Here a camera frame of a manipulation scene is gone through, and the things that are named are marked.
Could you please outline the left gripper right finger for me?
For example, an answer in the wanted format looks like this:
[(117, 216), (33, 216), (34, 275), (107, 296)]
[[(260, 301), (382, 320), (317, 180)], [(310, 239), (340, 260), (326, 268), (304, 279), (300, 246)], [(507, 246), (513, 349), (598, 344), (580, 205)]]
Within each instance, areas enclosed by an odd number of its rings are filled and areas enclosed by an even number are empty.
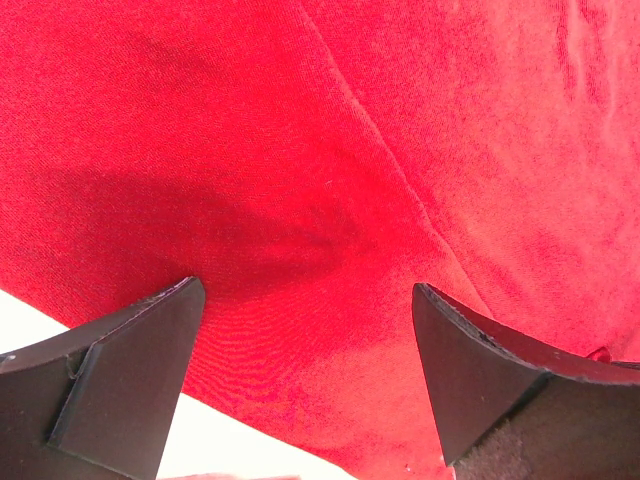
[(635, 479), (639, 367), (568, 353), (428, 284), (412, 315), (445, 464), (458, 479)]

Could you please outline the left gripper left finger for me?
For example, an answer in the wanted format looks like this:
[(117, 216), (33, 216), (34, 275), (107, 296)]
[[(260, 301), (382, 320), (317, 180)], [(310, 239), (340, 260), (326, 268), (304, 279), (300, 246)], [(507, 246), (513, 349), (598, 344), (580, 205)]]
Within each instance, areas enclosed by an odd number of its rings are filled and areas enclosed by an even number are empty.
[(204, 304), (187, 277), (2, 354), (2, 478), (155, 478)]

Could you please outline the dark red t-shirt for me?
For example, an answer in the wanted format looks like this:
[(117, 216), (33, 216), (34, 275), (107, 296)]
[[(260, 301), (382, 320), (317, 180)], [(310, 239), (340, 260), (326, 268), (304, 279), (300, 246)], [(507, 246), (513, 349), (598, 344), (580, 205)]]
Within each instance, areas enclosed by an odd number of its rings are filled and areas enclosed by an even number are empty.
[(186, 392), (445, 479), (430, 283), (639, 356), (635, 1), (5, 1), (1, 287), (74, 327), (187, 276)]

